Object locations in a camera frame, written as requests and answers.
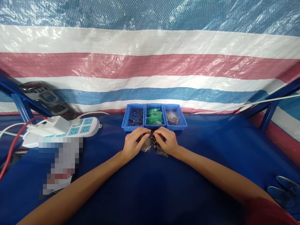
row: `green component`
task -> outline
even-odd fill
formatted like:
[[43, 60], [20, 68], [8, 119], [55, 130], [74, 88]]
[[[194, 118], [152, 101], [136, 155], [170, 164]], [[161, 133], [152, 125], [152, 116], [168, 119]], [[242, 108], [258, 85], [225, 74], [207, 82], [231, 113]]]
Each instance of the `green component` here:
[[162, 124], [162, 123], [163, 123], [162, 117], [157, 117], [157, 118], [147, 117], [146, 118], [146, 124], [148, 124], [148, 125]]
[[149, 114], [149, 117], [162, 117], [163, 112], [160, 111], [155, 111], [155, 112], [151, 112], [151, 114]]
[[147, 114], [150, 114], [151, 112], [160, 111], [160, 108], [152, 108], [147, 110]]

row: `pixelated area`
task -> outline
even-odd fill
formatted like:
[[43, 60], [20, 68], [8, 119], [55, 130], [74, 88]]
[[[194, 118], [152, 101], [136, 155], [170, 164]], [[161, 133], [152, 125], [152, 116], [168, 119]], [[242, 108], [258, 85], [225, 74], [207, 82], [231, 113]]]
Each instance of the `pixelated area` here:
[[82, 137], [46, 137], [39, 143], [39, 163], [49, 165], [39, 198], [68, 186], [78, 168], [83, 150]]

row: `white stripe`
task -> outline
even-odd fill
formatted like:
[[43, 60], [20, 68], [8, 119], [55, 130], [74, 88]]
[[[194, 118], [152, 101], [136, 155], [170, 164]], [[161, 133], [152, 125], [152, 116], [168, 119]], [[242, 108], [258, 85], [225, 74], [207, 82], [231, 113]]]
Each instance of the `white stripe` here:
[[196, 88], [221, 91], [244, 92], [265, 90], [272, 93], [285, 86], [278, 79], [242, 80], [208, 76], [151, 76], [128, 79], [106, 79], [95, 77], [26, 77], [16, 78], [19, 83], [45, 81], [55, 89], [75, 89], [90, 92], [108, 92], [129, 88]]
[[275, 124], [277, 124], [281, 129], [283, 129], [286, 133], [288, 133], [300, 142], [299, 120], [286, 113], [280, 107], [277, 107], [272, 117], [272, 121]]
[[300, 38], [224, 31], [0, 26], [0, 52], [118, 55], [221, 54], [300, 58]]
[[79, 112], [93, 112], [106, 109], [124, 109], [127, 104], [140, 103], [163, 103], [163, 104], [179, 104], [182, 108], [193, 108], [193, 109], [204, 109], [204, 110], [222, 110], [230, 107], [240, 106], [241, 104], [235, 103], [207, 103], [198, 102], [194, 100], [183, 101], [176, 99], [158, 99], [158, 100], [126, 100], [126, 101], [115, 101], [115, 102], [104, 102], [98, 105], [80, 105], [80, 104], [70, 104]]

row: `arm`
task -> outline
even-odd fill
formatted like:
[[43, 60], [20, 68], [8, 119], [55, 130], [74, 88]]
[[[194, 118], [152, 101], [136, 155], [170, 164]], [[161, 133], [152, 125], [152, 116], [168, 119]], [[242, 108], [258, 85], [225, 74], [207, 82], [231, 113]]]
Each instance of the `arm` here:
[[[166, 138], [166, 142], [158, 134], [163, 135]], [[245, 205], [248, 200], [255, 198], [265, 198], [276, 203], [268, 193], [249, 179], [215, 161], [179, 146], [174, 132], [161, 127], [154, 132], [154, 135], [156, 141], [166, 153], [197, 170], [211, 183], [241, 204]]]
[[100, 166], [81, 176], [69, 186], [38, 206], [18, 225], [64, 224], [118, 169], [133, 159], [149, 137], [146, 128], [137, 128], [125, 138], [124, 149]]

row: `red cable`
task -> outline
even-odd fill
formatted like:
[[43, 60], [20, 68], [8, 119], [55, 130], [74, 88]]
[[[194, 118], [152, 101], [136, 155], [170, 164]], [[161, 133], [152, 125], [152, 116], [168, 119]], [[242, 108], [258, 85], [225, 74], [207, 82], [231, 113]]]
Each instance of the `red cable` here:
[[30, 124], [33, 120], [39, 119], [39, 118], [48, 119], [47, 117], [35, 117], [35, 118], [32, 118], [26, 124], [23, 125], [23, 127], [21, 128], [21, 130], [18, 132], [18, 134], [16, 135], [16, 137], [12, 141], [12, 144], [11, 144], [11, 146], [9, 148], [9, 151], [8, 151], [8, 154], [7, 154], [5, 165], [4, 165], [4, 167], [3, 167], [3, 169], [1, 170], [1, 173], [0, 173], [0, 181], [2, 180], [2, 178], [4, 176], [4, 173], [5, 173], [7, 167], [9, 165], [9, 163], [10, 163], [10, 160], [11, 160], [12, 155], [13, 155], [13, 149], [15, 148], [15, 145], [16, 145], [17, 140], [20, 137], [21, 133], [24, 131], [24, 129], [27, 127], [28, 124]]

